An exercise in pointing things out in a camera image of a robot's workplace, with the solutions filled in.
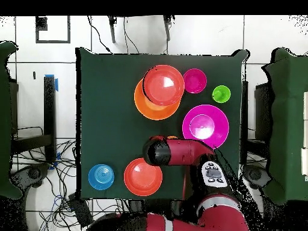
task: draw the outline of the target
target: green tabletop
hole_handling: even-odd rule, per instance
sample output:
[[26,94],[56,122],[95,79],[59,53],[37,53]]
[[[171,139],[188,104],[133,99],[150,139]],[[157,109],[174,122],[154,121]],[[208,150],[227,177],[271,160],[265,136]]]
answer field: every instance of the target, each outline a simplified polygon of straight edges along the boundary
[[304,92],[308,91],[308,58],[291,55],[286,49],[275,52],[267,65],[275,93],[271,108],[273,132],[269,142],[272,181],[264,188],[275,203],[308,201],[308,182],[301,174],[301,148],[304,140]]
[[[239,120],[241,112],[241,64],[245,50],[232,56],[122,55],[92,54],[80,48],[81,56],[81,197],[102,199],[144,199],[125,186],[123,173],[134,159],[142,157],[143,144],[154,135],[183,138],[182,122],[186,113],[200,104],[219,107],[229,119],[229,136],[220,147],[233,171],[238,172]],[[145,118],[134,104],[137,83],[151,67],[171,65],[181,74],[188,69],[204,71],[208,83],[199,94],[184,93],[179,109],[165,120]],[[226,103],[212,100],[213,89],[226,85],[231,98]],[[113,185],[98,191],[89,184],[88,172],[96,164],[110,165],[115,174]],[[185,167],[161,167],[162,185],[149,199],[182,199]]]

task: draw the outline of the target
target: tiled floor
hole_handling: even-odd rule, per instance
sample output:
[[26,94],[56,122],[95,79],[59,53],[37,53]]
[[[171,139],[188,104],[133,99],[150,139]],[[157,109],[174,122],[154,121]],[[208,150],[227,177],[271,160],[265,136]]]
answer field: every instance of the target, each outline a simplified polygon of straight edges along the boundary
[[[106,16],[91,17],[92,24],[98,29],[101,41],[113,53],[127,53],[123,29],[123,18],[117,19],[115,40],[112,44],[109,20]],[[17,53],[8,60],[10,76],[19,83],[18,125],[19,128],[41,126],[43,128],[43,77],[54,74],[58,78],[59,90],[56,92],[57,143],[75,140],[76,122],[76,70],[75,47],[85,47],[94,53],[107,53],[100,44],[97,32],[88,23],[87,16],[71,16],[70,44],[35,43],[35,17],[0,17],[0,41],[13,41],[18,45]],[[42,40],[66,40],[66,17],[48,17],[48,30],[40,32]],[[269,63],[271,52],[277,47],[287,47],[293,53],[302,55],[308,51],[308,26],[300,16],[176,16],[170,28],[171,40],[168,53],[231,55],[238,49],[248,49],[247,61],[248,89],[248,127],[255,128],[254,89],[258,84],[267,82],[261,67]],[[140,53],[162,54],[166,50],[166,35],[162,16],[130,17],[125,19],[125,29]],[[133,44],[127,40],[130,53],[136,53]],[[39,129],[26,129],[19,136],[26,137],[40,134]],[[254,132],[249,131],[250,138]],[[26,159],[19,155],[21,168]],[[72,151],[65,152],[65,158],[73,159]],[[69,170],[74,176],[74,168]],[[48,178],[54,191],[59,194],[59,179],[55,170],[49,170]],[[66,177],[68,194],[75,191],[76,178]],[[252,191],[260,204],[260,194]],[[26,203],[27,222],[30,231],[39,231],[43,222],[39,211],[47,217],[50,214],[54,196],[47,179],[40,188],[32,188]],[[114,211],[114,200],[90,201],[94,218],[101,208],[111,206],[107,211]]]

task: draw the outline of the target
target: orange plate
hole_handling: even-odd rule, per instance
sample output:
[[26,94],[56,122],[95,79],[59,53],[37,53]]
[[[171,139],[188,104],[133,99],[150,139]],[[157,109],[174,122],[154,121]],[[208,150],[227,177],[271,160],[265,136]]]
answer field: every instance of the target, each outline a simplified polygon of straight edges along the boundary
[[137,196],[152,195],[159,189],[161,182],[161,168],[149,165],[143,158],[133,160],[124,172],[126,187]]
[[168,106],[155,105],[143,94],[142,80],[136,86],[134,101],[139,112],[151,120],[163,120],[170,117],[180,105],[180,100]]

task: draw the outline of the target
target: green bowl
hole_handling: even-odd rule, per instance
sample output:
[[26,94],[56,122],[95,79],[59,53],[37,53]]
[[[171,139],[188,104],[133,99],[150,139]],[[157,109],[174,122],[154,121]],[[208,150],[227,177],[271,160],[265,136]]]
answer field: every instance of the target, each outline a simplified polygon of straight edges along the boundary
[[217,103],[226,103],[230,96],[231,91],[224,85],[217,86],[212,93],[212,98]]

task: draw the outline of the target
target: blue cup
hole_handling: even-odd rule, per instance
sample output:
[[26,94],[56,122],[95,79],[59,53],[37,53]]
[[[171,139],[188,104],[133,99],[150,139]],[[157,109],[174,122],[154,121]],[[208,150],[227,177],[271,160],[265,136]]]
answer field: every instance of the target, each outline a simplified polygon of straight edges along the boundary
[[114,172],[109,165],[95,165],[89,171],[88,179],[94,189],[101,191],[108,189],[113,184]]

